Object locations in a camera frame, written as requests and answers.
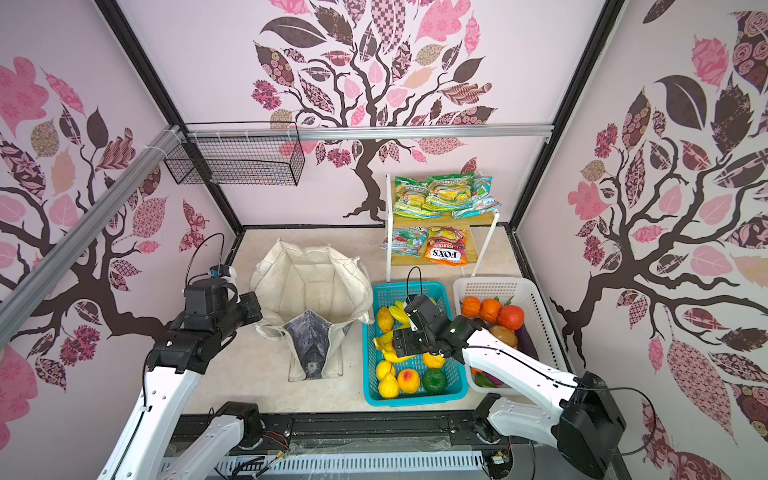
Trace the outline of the beige canvas tote bag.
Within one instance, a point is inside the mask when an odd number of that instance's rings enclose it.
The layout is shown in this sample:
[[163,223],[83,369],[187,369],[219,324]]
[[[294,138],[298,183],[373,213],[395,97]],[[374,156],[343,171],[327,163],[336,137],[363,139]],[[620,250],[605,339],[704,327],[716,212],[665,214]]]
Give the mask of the beige canvas tote bag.
[[256,265],[250,289],[263,314],[258,333],[285,341],[290,351],[290,382],[342,376],[342,344],[350,328],[374,323],[363,262],[329,245],[276,241]]

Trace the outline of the small yellow lemon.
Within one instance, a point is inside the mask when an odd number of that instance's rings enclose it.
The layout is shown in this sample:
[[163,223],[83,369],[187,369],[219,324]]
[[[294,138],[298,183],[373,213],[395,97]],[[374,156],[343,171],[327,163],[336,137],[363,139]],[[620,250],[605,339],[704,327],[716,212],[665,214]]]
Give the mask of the small yellow lemon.
[[379,381],[383,381],[388,376],[397,376],[395,366],[387,360],[383,360],[378,363],[376,366],[375,374]]

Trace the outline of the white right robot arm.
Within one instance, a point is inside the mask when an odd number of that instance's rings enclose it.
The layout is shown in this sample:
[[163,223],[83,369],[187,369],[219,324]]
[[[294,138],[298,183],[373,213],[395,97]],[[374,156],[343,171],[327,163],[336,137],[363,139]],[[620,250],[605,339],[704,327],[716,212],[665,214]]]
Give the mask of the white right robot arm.
[[398,355],[453,358],[529,399],[523,405],[501,395],[487,398],[478,409],[482,429],[552,446],[582,474],[605,477],[626,422],[599,376],[586,372],[577,377],[549,367],[503,343],[477,319],[449,319],[425,295],[410,296],[405,313],[410,328],[393,334]]

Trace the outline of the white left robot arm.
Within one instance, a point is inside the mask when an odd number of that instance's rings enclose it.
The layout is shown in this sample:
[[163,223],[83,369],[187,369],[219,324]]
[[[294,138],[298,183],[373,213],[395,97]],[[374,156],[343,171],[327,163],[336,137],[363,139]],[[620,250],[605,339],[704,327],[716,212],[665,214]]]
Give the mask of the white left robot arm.
[[260,321],[255,293],[239,293],[226,277],[184,289],[184,308],[148,353],[141,392],[101,479],[204,479],[239,446],[258,445],[264,425],[257,405],[228,402],[169,467],[166,450],[192,393],[211,361],[239,328]]

